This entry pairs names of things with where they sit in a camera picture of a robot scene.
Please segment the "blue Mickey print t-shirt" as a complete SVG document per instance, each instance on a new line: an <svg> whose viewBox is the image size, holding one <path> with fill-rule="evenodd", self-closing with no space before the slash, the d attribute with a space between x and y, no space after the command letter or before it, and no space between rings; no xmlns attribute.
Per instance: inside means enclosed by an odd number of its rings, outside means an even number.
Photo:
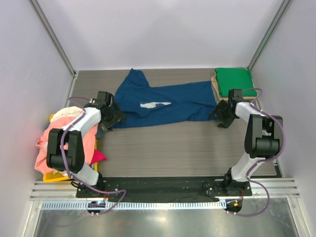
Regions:
<svg viewBox="0 0 316 237"><path fill-rule="evenodd" d="M207 121L217 103L211 81L151 87L141 70L131 69L115 93L126 116L115 128Z"/></svg>

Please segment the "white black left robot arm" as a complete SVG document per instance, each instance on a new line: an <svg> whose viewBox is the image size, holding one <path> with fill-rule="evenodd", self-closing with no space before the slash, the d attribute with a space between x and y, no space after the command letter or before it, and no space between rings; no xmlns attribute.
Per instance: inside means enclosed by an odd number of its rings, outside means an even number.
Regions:
<svg viewBox="0 0 316 237"><path fill-rule="evenodd" d="M108 130L126 116L114 101L113 94L99 91L90 99L82 112L62 128L53 128L48 135L46 164L57 171L65 171L79 187L86 187L93 197L118 195L125 190L106 191L103 176L85 162L83 138L95 126L102 123Z"/></svg>

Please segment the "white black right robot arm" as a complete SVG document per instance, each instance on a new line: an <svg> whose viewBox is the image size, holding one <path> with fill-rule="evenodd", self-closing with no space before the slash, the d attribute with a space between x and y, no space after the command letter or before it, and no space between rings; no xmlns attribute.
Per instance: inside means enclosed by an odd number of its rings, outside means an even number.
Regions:
<svg viewBox="0 0 316 237"><path fill-rule="evenodd" d="M236 119L247 122L244 154L229 168L222 181L205 181L208 197L251 196L250 177L265 162L273 161L283 152L285 132L283 118L270 115L244 100L241 89L231 89L228 101L221 100L211 116L216 116L220 128L228 128Z"/></svg>

